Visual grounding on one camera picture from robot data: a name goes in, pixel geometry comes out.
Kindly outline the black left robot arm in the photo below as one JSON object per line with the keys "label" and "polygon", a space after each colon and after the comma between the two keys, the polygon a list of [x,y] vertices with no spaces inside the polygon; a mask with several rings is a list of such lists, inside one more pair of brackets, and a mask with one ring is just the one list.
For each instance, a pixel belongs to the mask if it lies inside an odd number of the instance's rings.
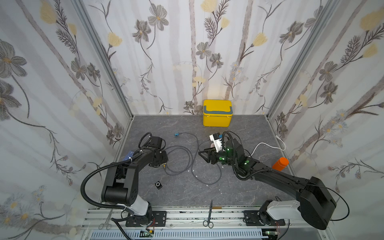
{"label": "black left robot arm", "polygon": [[139,196],[139,173],[146,167],[159,167],[168,161],[166,141],[149,135],[121,165],[107,169],[101,198],[103,202],[123,207],[129,212],[129,221],[142,226],[153,222],[152,205]]}

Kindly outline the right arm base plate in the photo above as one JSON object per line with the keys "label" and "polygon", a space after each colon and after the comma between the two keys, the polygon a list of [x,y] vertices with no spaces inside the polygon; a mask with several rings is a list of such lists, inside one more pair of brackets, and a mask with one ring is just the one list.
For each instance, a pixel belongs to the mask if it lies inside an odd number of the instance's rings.
{"label": "right arm base plate", "polygon": [[278,221],[263,223],[262,220],[260,219],[259,211],[248,210],[248,211],[244,211],[243,214],[244,214],[243,222],[246,224],[247,227],[286,226],[285,220],[278,220]]}

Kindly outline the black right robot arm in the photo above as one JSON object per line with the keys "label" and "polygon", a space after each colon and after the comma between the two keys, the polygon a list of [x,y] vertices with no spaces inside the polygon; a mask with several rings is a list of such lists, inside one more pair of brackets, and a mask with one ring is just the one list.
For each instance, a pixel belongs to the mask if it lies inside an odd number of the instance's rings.
{"label": "black right robot arm", "polygon": [[207,163],[232,166],[241,181],[254,179],[268,184],[294,198],[292,201],[267,200],[258,211],[259,222],[270,225],[278,220],[301,220],[325,230],[337,206],[323,182],[316,178],[299,178],[275,170],[248,157],[237,140],[229,140],[220,151],[208,148],[198,152]]}

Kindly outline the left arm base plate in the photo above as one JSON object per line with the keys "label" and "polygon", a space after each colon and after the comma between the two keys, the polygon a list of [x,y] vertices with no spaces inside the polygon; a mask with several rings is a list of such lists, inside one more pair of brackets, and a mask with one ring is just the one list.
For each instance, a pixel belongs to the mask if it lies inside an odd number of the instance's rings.
{"label": "left arm base plate", "polygon": [[125,223],[126,227],[164,227],[167,221],[166,211],[152,211],[145,216],[131,216]]}

